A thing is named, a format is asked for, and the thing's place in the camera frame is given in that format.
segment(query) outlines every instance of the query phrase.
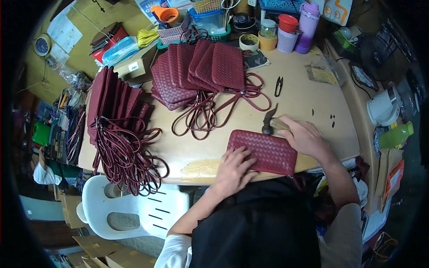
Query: wall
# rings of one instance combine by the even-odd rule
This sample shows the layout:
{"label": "wall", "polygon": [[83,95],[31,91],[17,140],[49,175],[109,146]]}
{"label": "wall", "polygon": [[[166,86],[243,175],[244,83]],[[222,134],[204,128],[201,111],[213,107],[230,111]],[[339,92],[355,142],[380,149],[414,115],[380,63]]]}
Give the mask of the wall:
{"label": "wall", "polygon": [[64,220],[61,202],[19,196],[25,215],[30,220]]}
{"label": "wall", "polygon": [[[82,14],[87,16],[99,29],[109,26],[115,21],[122,22],[124,29],[130,36],[137,35],[137,31],[146,28],[150,21],[140,11],[134,0],[121,0],[116,5],[111,5],[104,0],[98,1],[104,8],[103,13],[96,3],[88,0],[78,0],[74,7]],[[36,31],[34,39],[41,33],[46,33],[49,26],[49,19],[55,12],[60,1],[47,14],[42,25]],[[89,45],[98,30],[81,14],[71,9],[67,17],[82,33],[82,38],[77,42],[70,52],[70,58],[67,65],[76,70],[85,72],[91,79],[94,78],[99,67],[95,64],[94,58],[88,56],[91,46]],[[41,82],[45,71],[45,62],[43,57],[37,55],[34,46],[31,46],[26,56],[27,64],[27,86]],[[68,88],[65,80],[46,67],[45,74],[47,84],[38,84],[29,89],[30,92],[37,95],[40,99],[52,104],[57,99],[64,88]]]}

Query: white sleeve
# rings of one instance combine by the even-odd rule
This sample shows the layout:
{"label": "white sleeve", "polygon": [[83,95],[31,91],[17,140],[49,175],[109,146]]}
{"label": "white sleeve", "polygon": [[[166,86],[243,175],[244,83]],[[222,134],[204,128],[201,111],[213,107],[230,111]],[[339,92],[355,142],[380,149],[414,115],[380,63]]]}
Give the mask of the white sleeve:
{"label": "white sleeve", "polygon": [[48,184],[45,181],[46,173],[47,173],[46,170],[43,169],[40,163],[37,163],[36,168],[34,169],[34,172],[33,172],[34,181],[37,182],[38,184]]}
{"label": "white sleeve", "polygon": [[188,268],[192,258],[191,240],[187,235],[167,236],[154,268]]}
{"label": "white sleeve", "polygon": [[361,267],[362,230],[360,206],[343,206],[325,236],[319,236],[322,268]]}

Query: clock face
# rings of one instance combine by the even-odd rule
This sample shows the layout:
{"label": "clock face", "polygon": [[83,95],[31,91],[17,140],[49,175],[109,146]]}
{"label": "clock face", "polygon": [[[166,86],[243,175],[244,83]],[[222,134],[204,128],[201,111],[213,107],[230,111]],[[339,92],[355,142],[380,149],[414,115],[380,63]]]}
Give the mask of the clock face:
{"label": "clock face", "polygon": [[49,45],[43,38],[38,38],[35,44],[36,51],[39,55],[46,55],[49,51]]}

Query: hand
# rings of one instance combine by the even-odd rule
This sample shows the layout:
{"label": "hand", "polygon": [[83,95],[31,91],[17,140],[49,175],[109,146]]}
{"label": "hand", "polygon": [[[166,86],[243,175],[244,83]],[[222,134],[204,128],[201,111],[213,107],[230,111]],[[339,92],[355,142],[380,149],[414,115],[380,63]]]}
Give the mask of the hand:
{"label": "hand", "polygon": [[287,139],[293,149],[315,158],[320,164],[335,158],[331,147],[313,123],[296,122],[285,114],[279,119],[289,126],[290,131],[279,130],[278,133]]}
{"label": "hand", "polygon": [[247,173],[248,169],[256,163],[255,158],[245,161],[250,154],[251,150],[246,150],[245,147],[237,150],[229,149],[222,156],[216,181],[210,186],[212,191],[225,199],[238,193],[252,178],[256,177],[258,175],[256,171]]}

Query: purple water bottle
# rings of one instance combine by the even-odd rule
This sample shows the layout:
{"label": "purple water bottle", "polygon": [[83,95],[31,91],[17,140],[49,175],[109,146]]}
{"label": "purple water bottle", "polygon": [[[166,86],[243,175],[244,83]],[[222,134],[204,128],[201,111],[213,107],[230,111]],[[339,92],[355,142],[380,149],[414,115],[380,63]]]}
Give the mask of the purple water bottle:
{"label": "purple water bottle", "polygon": [[306,54],[310,50],[311,41],[319,23],[319,5],[316,3],[303,3],[300,8],[299,30],[303,31],[296,42],[295,50]]}

